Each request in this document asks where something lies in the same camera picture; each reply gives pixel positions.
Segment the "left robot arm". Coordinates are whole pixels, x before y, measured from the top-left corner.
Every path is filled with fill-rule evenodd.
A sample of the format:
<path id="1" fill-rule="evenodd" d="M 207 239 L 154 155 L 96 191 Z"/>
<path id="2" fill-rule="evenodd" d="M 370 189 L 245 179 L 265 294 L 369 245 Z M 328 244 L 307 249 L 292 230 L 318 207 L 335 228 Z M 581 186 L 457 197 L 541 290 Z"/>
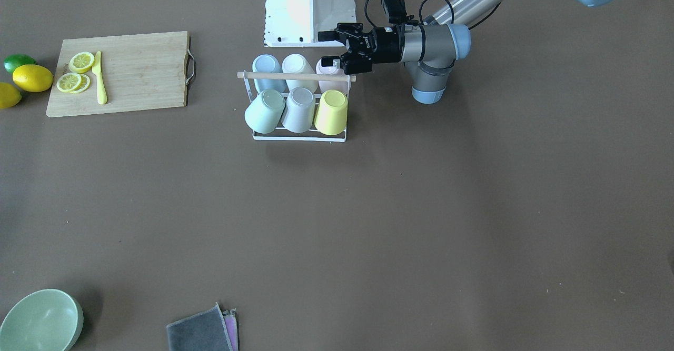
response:
<path id="1" fill-rule="evenodd" d="M 433 104 L 447 87 L 455 61 L 467 57 L 471 36 L 469 23 L 478 24 L 487 11 L 503 0 L 455 0 L 421 22 L 407 15 L 400 0 L 383 0 L 389 25 L 365 32 L 362 23 L 338 23 L 319 32 L 321 42 L 338 41 L 346 47 L 340 56 L 324 56 L 322 66 L 341 68 L 354 75 L 372 71 L 373 65 L 403 63 L 412 78 L 412 96 Z M 613 0 L 576 0 L 597 7 Z"/>

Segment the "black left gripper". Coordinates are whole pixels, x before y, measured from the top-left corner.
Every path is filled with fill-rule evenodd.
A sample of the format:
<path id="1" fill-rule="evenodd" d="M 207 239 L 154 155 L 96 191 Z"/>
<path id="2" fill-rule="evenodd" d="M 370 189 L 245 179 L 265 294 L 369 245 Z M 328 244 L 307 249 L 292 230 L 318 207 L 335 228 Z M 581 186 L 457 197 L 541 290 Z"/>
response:
<path id="1" fill-rule="evenodd" d="M 373 65 L 402 60 L 404 25 L 375 27 L 363 32 L 363 23 L 338 23 L 333 30 L 318 32 L 318 42 L 339 42 L 356 49 L 356 56 L 323 56 L 320 65 L 342 69 L 346 75 L 369 73 Z"/>

